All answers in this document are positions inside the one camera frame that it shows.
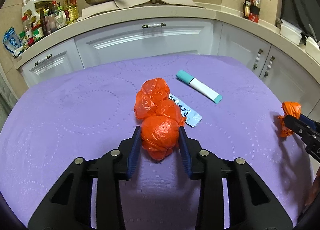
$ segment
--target silver screw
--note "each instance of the silver screw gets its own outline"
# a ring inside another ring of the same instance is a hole
[[[78,158],[76,158],[75,159],[75,164],[81,164],[81,163],[83,163],[83,158],[81,158],[81,157],[78,157]]]
[[[245,159],[244,158],[237,158],[236,162],[239,164],[244,164],[245,163]]]
[[[201,150],[201,151],[199,152],[199,154],[200,154],[201,156],[208,156],[208,155],[209,155],[209,152],[208,152],[207,150]]]
[[[119,151],[118,149],[115,149],[115,150],[112,150],[112,151],[110,152],[110,154],[111,154],[112,156],[118,156],[118,155],[120,154],[120,151]]]

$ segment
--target kitchen counter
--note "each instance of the kitchen counter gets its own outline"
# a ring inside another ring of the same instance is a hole
[[[33,57],[62,41],[107,25],[148,18],[190,17],[219,20],[268,41],[291,56],[320,84],[320,63],[305,52],[304,45],[297,46],[280,35],[279,28],[263,20],[260,20],[258,24],[246,20],[242,18],[241,12],[224,6],[197,4],[206,7],[206,9],[187,6],[143,6],[116,10],[86,18],[43,38],[15,59],[14,66],[18,69]]]

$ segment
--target drawer handle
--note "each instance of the drawer handle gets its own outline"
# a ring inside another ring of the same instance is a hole
[[[159,23],[159,24],[150,24],[150,25],[143,25],[142,28],[152,28],[152,27],[163,27],[166,26],[167,24],[165,23]]]
[[[275,60],[275,57],[272,56],[272,57],[270,58],[269,64],[267,65],[267,69],[266,69],[266,71],[265,71],[265,73],[264,73],[264,77],[265,77],[265,78],[269,75],[269,71],[271,70],[272,63],[273,63],[274,60]]]
[[[254,65],[253,65],[253,68],[252,68],[252,69],[258,68],[258,62],[259,62],[259,60],[260,60],[261,53],[263,53],[263,50],[262,50],[262,49],[259,49],[258,55],[257,55],[257,57],[256,57],[256,60],[255,60],[255,62],[254,62]]]
[[[49,60],[51,57],[52,57],[52,54],[49,54],[47,57],[44,57],[43,59],[38,60],[38,61],[35,63],[35,66],[39,65],[40,63],[44,62],[45,60]]]

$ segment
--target orange plastic bag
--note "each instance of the orange plastic bag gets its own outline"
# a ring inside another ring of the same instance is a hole
[[[162,78],[146,81],[137,93],[134,113],[141,124],[142,147],[160,161],[172,153],[184,126],[180,108],[169,99],[170,90]]]
[[[290,130],[289,128],[285,127],[284,118],[287,115],[291,115],[291,116],[299,119],[300,115],[301,115],[301,105],[297,102],[283,102],[281,107],[284,111],[284,116],[277,117],[280,120],[280,123],[282,125],[280,137],[286,137],[286,136],[292,135],[293,131]]]

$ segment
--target table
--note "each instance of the table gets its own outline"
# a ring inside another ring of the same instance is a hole
[[[221,102],[178,81],[180,69],[221,94]],[[278,138],[281,103],[249,69],[230,57],[203,55],[115,62],[29,89],[0,134],[0,191],[23,224],[74,158],[99,158],[132,136],[140,124],[136,93],[155,77],[202,115],[196,127],[185,125],[188,137],[220,158],[246,159],[296,224],[313,180],[302,141]],[[132,180],[120,183],[127,229],[194,229],[199,191],[178,151],[155,162],[142,150]],[[225,211],[228,226],[227,199]]]

